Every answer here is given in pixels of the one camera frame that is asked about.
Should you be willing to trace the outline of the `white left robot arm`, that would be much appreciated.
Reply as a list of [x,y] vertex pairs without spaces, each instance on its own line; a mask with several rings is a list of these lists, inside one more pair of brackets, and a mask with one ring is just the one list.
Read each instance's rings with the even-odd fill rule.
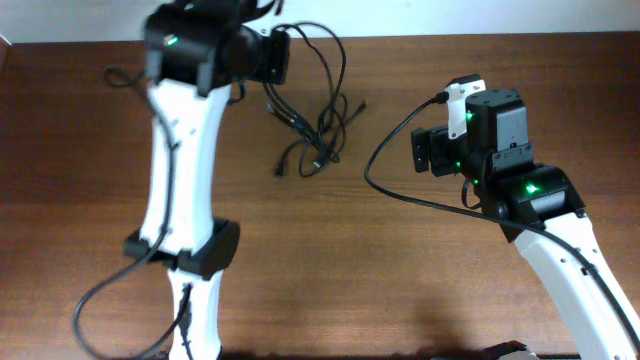
[[149,200],[142,226],[124,252],[168,269],[178,335],[171,359],[216,359],[219,290],[239,243],[238,223],[214,217],[216,142],[232,85],[281,85],[288,34],[251,22],[281,13],[282,2],[172,1],[143,27],[144,94],[154,113]]

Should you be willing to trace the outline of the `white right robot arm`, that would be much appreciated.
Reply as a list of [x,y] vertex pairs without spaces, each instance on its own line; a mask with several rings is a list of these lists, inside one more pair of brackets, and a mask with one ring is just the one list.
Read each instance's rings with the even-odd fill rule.
[[511,89],[435,95],[447,125],[412,133],[417,171],[461,174],[542,282],[584,359],[636,359],[639,316],[608,266],[568,175],[534,160],[524,101]]

